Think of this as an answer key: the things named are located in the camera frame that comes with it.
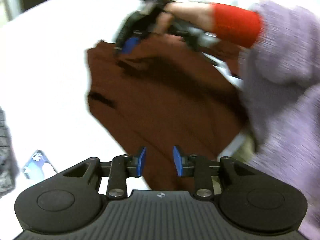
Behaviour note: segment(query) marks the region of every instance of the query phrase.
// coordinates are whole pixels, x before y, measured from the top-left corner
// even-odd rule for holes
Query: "fingers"
[[[203,29],[206,32],[213,32],[214,29],[214,17],[213,6],[205,3],[180,3],[172,2],[167,4],[164,10],[171,15],[186,20]],[[159,20],[159,29],[163,30],[168,28],[168,22],[172,20],[169,16],[161,16]]]
[[[155,28],[153,29],[154,33],[164,34],[170,27],[170,24],[174,16],[170,13],[161,13],[157,19]]]

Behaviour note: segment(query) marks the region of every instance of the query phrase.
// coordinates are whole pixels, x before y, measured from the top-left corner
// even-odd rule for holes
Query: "lavender sweater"
[[[299,231],[320,239],[320,23],[303,8],[253,7],[259,41],[241,52],[243,103],[259,150],[249,165],[300,189],[308,212]]]

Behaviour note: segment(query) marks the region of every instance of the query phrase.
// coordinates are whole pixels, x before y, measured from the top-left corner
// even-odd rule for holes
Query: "red wristband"
[[[231,5],[212,4],[213,33],[221,40],[250,48],[262,29],[260,15]]]

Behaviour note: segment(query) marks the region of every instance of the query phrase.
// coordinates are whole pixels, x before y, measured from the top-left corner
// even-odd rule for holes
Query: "white table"
[[[140,0],[49,0],[0,30],[0,106],[5,111],[19,168],[36,149],[58,171],[89,157],[111,161],[123,149],[90,114],[86,49],[112,41],[121,21]],[[16,197],[29,187],[22,173],[16,189],[0,199],[0,239],[22,230]],[[128,179],[128,191],[148,189]],[[100,192],[106,192],[107,179]]]

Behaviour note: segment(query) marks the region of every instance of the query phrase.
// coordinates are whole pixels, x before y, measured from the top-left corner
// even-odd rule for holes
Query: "brown cloth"
[[[128,154],[147,147],[152,190],[193,190],[192,178],[177,176],[174,145],[216,160],[246,124],[236,88],[177,37],[152,35],[118,58],[101,41],[88,64],[92,115]]]

